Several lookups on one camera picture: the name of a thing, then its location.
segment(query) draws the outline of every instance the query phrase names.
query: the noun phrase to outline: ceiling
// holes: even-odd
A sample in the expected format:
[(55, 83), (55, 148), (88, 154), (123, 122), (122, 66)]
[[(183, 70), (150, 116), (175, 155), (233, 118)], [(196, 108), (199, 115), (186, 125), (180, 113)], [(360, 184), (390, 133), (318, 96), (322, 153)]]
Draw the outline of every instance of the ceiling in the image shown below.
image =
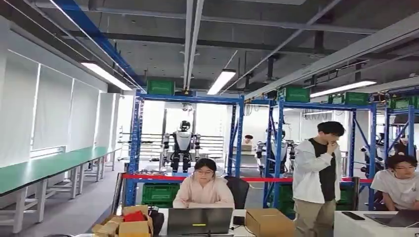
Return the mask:
[[(168, 79), (175, 80), (176, 86), (182, 88), (187, 37), (185, 30), (189, 27), (185, 21), (188, 15), (187, 5), (191, 2), (197, 4), (197, 1), (200, 0), (76, 0), (75, 2), (85, 10), (84, 13), (108, 38), (112, 46), (116, 46), (116, 51), (120, 51), (122, 58), (139, 75), (137, 79), (139, 83), (144, 83), (146, 78)], [(306, 22), (331, 2), (332, 0), (206, 0), (202, 9), (194, 63), (190, 68), (192, 75), (190, 89), (209, 89), (225, 67), (238, 72), (238, 76), (232, 81), (237, 80), (287, 40), (297, 28), (309, 28)], [(8, 6), (10, 11), (21, 9), (26, 12), (29, 18), (55, 33), (55, 37), (86, 55), (89, 60), (97, 61), (101, 65), (113, 64), (110, 57), (50, 1), (14, 0), (13, 5), (14, 9)], [(88, 50), (45, 18), (40, 17), (39, 11), (69, 31)], [(268, 75), (268, 61), (265, 61), (250, 71), (249, 77), (244, 77), (229, 88), (229, 91), (246, 93), (255, 90), (418, 11), (419, 1), (413, 0), (342, 0), (317, 20), (315, 27), (303, 31), (274, 54), (272, 77)], [(44, 30), (39, 26), (36, 28), (25, 23), (25, 20), (19, 18), (19, 13), (11, 14), (9, 11), (0, 11), (0, 13), (34, 36), (47, 41), (47, 36), (42, 35), (45, 35)], [(50, 41), (51, 46), (75, 61), (82, 60), (74, 50), (72, 52), (64, 49), (65, 45), (57, 43), (56, 39)], [(362, 68), (368, 67), (418, 49), (419, 39), (408, 38), (381, 51), (362, 56), (359, 60), (364, 62), (359, 65), (362, 65)], [(351, 60), (339, 67), (350, 65), (355, 61)], [(364, 71), (356, 77), (384, 83), (407, 78), (411, 73), (419, 74), (418, 69), (419, 53), (418, 56), (410, 56)], [(337, 74), (336, 70), (323, 72), (317, 75), (317, 82), (330, 81), (319, 83), (313, 86), (312, 90), (323, 90), (355, 81), (354, 74), (339, 77), (354, 70), (355, 66), (349, 66), (339, 70)], [(124, 76), (122, 72), (118, 75), (122, 80)], [(297, 81), (295, 84), (309, 85), (310, 82)]]

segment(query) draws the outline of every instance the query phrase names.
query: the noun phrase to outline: white t-shirt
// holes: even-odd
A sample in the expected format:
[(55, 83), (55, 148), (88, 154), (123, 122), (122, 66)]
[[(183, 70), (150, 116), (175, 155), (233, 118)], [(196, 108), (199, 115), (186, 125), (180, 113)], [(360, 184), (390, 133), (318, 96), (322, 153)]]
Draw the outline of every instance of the white t-shirt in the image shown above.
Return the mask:
[(377, 172), (371, 188), (388, 193), (397, 209), (411, 209), (419, 200), (419, 173), (413, 178), (398, 179), (388, 169)]

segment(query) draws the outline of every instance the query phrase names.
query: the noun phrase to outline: khaki pants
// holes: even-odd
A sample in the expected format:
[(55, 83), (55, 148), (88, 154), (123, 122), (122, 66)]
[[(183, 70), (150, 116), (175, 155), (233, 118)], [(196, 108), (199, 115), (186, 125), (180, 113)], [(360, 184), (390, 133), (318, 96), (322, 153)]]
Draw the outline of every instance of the khaki pants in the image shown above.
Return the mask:
[(324, 237), (333, 229), (336, 201), (324, 204), (295, 200), (294, 237)]

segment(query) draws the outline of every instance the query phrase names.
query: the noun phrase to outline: person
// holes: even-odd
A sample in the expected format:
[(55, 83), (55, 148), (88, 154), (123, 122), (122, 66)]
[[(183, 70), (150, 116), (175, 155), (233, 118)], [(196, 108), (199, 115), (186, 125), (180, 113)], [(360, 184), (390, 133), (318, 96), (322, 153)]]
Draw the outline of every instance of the person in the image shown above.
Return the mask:
[(323, 237), (332, 232), (340, 200), (341, 154), (337, 144), (345, 133), (336, 121), (317, 125), (318, 135), (295, 148), (293, 198), (296, 237)]
[[(409, 155), (409, 137), (402, 135), (400, 141), (394, 144), (394, 153), (399, 155)], [(416, 146), (414, 146), (413, 156), (416, 158)]]
[(418, 161), (413, 156), (395, 154), (386, 161), (388, 169), (377, 172), (371, 188), (382, 192), (388, 211), (419, 210)]
[(251, 145), (252, 144), (252, 140), (253, 140), (253, 136), (252, 135), (246, 135), (245, 136), (245, 145)]
[(173, 201), (174, 208), (234, 208), (234, 199), (227, 180), (216, 177), (217, 166), (209, 158), (201, 158), (195, 164), (192, 176), (183, 180)]

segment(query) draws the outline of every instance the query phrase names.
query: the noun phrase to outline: open cardboard box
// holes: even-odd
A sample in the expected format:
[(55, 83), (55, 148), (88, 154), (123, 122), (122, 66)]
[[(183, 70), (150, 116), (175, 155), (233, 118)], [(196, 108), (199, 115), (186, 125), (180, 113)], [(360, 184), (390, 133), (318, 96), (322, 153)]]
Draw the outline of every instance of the open cardboard box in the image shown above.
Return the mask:
[(92, 228), (92, 232), (97, 237), (152, 237), (153, 220), (148, 216), (148, 206), (139, 205), (124, 207), (122, 209), (122, 214), (127, 215), (137, 211), (141, 211), (147, 217), (147, 220), (123, 222), (123, 217), (111, 215), (100, 225), (95, 225)]
[(246, 227), (257, 237), (294, 236), (294, 222), (275, 208), (247, 209)]

